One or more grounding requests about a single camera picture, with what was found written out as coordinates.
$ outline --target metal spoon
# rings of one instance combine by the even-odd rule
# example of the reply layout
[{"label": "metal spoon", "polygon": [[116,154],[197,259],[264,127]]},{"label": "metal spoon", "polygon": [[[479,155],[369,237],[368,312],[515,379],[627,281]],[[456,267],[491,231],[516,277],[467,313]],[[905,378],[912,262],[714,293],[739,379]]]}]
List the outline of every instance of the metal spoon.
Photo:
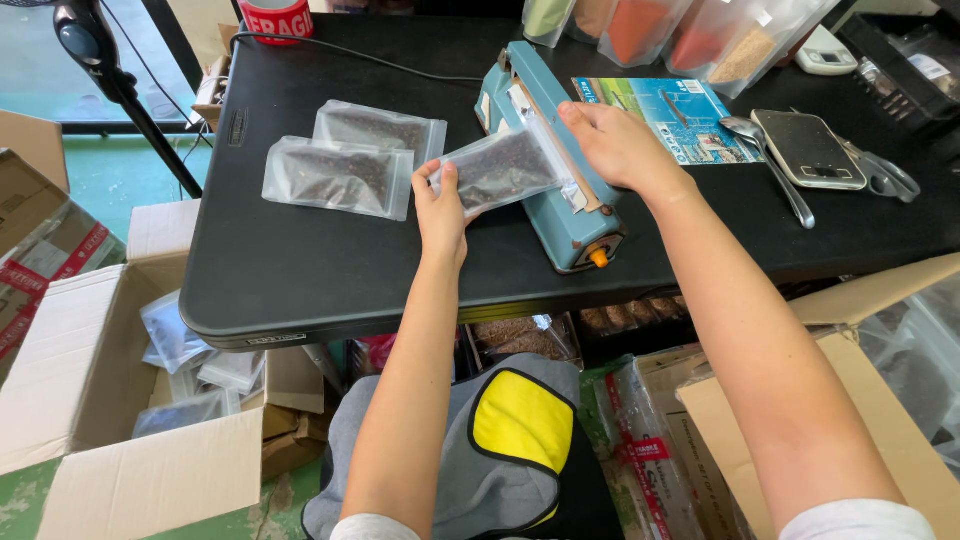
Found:
[{"label": "metal spoon", "polygon": [[790,183],[790,180],[786,178],[783,171],[777,167],[773,158],[767,153],[767,136],[763,132],[763,128],[758,126],[753,120],[740,116],[721,118],[720,125],[747,139],[748,142],[760,151],[760,155],[763,156],[770,170],[774,172],[774,176],[776,176],[777,181],[780,182],[780,187],[782,187],[786,193],[786,198],[790,201],[790,206],[793,207],[793,213],[797,214],[797,217],[800,218],[800,224],[804,226],[804,229],[813,229],[813,226],[816,224],[813,212],[810,211],[810,207],[806,205],[806,201],[800,196],[797,188]]}]

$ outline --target white t-shirt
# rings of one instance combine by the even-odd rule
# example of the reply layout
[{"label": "white t-shirt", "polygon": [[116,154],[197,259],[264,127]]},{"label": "white t-shirt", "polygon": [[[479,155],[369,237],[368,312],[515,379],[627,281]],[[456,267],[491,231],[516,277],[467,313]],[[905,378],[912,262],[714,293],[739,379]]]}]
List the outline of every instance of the white t-shirt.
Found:
[{"label": "white t-shirt", "polygon": [[[410,528],[377,514],[337,524],[330,540],[420,540]],[[810,508],[783,529],[780,540],[936,540],[926,518],[889,501],[854,499]]]}]

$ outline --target orange knob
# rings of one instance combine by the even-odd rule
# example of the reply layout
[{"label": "orange knob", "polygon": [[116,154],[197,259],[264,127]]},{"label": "orange knob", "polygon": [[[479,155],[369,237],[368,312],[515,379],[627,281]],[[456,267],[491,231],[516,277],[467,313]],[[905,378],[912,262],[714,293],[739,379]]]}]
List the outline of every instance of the orange knob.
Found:
[{"label": "orange knob", "polygon": [[594,250],[590,254],[590,260],[593,261],[593,264],[597,265],[597,268],[603,268],[610,264],[610,262],[607,260],[607,252],[604,249]]}]

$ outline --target human arm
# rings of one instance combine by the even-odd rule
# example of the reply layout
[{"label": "human arm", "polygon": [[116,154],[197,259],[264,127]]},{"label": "human arm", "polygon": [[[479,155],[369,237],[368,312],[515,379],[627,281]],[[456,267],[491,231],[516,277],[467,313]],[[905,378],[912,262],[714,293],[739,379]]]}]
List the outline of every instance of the human arm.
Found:
[{"label": "human arm", "polygon": [[423,252],[383,376],[357,434],[340,519],[378,514],[429,540],[450,399],[460,268],[467,256],[464,210],[453,164],[438,198],[414,173]]},{"label": "human arm", "polygon": [[646,124],[597,105],[560,114],[597,173],[636,191],[656,219],[777,532],[824,503],[903,503],[823,352]]}]

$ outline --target impulse heat sealer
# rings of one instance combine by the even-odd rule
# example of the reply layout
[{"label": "impulse heat sealer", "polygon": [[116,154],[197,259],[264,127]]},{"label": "impulse heat sealer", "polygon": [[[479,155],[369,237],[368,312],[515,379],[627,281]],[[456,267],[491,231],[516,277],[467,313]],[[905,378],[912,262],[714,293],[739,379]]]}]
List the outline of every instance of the impulse heat sealer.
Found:
[{"label": "impulse heat sealer", "polygon": [[523,201],[523,207],[561,274],[607,266],[627,235],[614,209],[625,192],[593,171],[557,114],[557,106],[569,100],[530,43],[514,41],[484,78],[474,107],[488,135],[518,126],[531,116],[539,116],[551,128],[576,184],[534,195]]}]

